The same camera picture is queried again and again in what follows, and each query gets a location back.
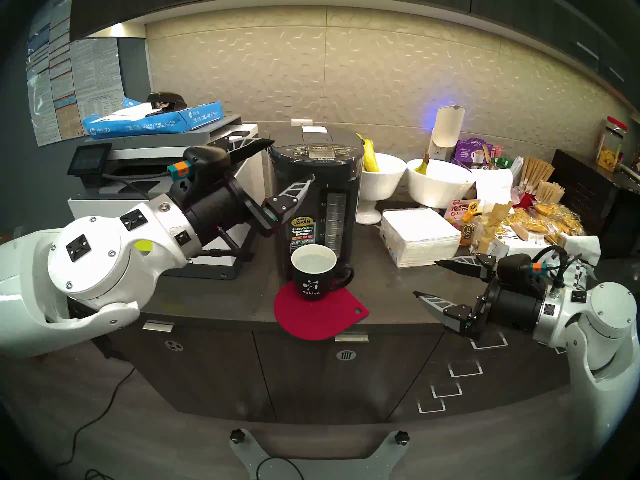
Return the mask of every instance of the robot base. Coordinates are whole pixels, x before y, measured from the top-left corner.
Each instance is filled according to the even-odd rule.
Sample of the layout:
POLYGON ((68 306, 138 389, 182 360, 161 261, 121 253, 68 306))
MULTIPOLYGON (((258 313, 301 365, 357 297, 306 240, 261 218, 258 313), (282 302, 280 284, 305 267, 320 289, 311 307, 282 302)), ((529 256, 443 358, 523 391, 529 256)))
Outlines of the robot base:
MULTIPOLYGON (((255 480, 256 468, 270 456, 245 429, 233 430, 229 446, 255 480)), ((409 447, 406 432, 395 431, 386 436, 371 456, 364 459, 292 459, 304 480, 387 480, 396 463, 409 447)), ((274 457, 260 467, 260 480, 300 480, 296 469, 274 457)))

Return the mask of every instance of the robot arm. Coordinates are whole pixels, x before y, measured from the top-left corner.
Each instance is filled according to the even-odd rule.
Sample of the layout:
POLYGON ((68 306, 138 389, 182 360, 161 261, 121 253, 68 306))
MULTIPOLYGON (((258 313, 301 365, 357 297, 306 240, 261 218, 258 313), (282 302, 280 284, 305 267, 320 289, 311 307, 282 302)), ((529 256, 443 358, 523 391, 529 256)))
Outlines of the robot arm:
POLYGON ((181 268, 205 245, 249 222, 271 235, 300 206, 313 175, 258 205, 228 170, 271 145, 249 139, 230 151, 185 150, 184 175, 168 194, 116 218, 83 217, 0 246, 0 351, 30 357, 107 334, 133 322, 151 299, 159 275, 181 268), (143 255, 135 244, 150 241, 143 255), (70 318, 67 297, 91 308, 70 318))
POLYGON ((488 283, 475 306, 456 305, 415 292, 449 330, 477 340, 487 323, 528 332, 539 343, 564 348, 571 377, 575 438, 590 459, 606 443, 633 401, 640 380, 636 301, 620 284, 591 290, 565 286, 568 257, 562 248, 558 272, 549 282, 543 264, 528 255, 498 262, 491 255, 438 262, 488 283))

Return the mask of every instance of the floor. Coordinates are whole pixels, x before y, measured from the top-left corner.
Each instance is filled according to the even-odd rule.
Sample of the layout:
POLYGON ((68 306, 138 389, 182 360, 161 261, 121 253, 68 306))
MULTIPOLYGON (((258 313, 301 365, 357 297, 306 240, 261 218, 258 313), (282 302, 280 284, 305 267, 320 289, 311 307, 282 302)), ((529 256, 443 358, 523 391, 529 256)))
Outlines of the floor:
MULTIPOLYGON (((103 411, 130 368, 105 359, 91 343, 42 361, 0 357, 0 398, 37 454, 52 465, 68 459, 75 429, 103 411)), ((96 468, 115 480, 247 480, 248 472, 228 444, 229 433, 238 427, 250 430, 270 455, 315 458, 366 457, 394 429, 250 424, 186 415, 134 372, 111 411, 81 432, 75 460, 60 470, 60 478, 82 479, 87 469, 96 468)), ((403 429, 411 436, 410 447, 392 480, 574 477, 569 473, 575 456, 565 391, 403 429)))

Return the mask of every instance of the stack of white napkins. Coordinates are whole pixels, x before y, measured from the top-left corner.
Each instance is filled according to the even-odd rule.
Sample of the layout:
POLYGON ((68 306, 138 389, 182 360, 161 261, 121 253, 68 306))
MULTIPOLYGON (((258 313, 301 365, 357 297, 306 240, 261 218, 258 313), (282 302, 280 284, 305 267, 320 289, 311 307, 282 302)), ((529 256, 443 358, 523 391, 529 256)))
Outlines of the stack of white napkins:
POLYGON ((380 237, 398 268, 433 265, 453 258, 461 233, 430 208, 388 210, 382 214, 380 237))

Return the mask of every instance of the black knob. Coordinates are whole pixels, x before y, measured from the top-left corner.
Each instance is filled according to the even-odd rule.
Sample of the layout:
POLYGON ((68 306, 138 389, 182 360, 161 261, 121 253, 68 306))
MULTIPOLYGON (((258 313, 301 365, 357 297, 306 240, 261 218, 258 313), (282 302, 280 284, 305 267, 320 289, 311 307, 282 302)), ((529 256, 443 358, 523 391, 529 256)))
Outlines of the black knob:
POLYGON ((395 443, 398 446, 406 446, 407 444, 409 444, 409 434, 407 432, 403 432, 402 430, 398 431, 398 433, 395 434, 395 443))
POLYGON ((237 428, 231 432, 231 436, 229 437, 229 439, 231 439, 231 442, 233 442, 234 444, 240 444, 241 442, 245 441, 245 432, 237 428))

